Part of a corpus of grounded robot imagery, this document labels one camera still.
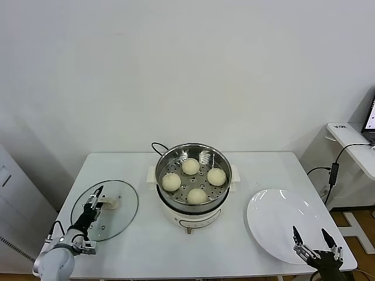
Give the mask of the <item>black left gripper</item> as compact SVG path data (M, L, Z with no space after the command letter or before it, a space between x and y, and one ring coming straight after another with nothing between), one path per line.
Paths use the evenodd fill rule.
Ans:
M104 186L100 186L90 195L90 198L87 200L87 204L83 207L83 213L79 216L78 220L72 224L69 229L75 229L83 234L88 234L88 229L90 225L97 219L101 208L96 208L97 201L103 191Z

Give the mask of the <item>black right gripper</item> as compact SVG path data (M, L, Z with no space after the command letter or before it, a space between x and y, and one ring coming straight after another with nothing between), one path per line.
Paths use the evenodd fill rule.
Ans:
M319 251L319 258L315 257L315 252L304 244L296 226L293 229L293 240L295 245L293 247L296 254L302 259L307 260L307 264L315 268L324 281L344 281L344 274L340 271L343 265L342 247L337 246L333 237L322 228L323 238L330 249L328 251Z

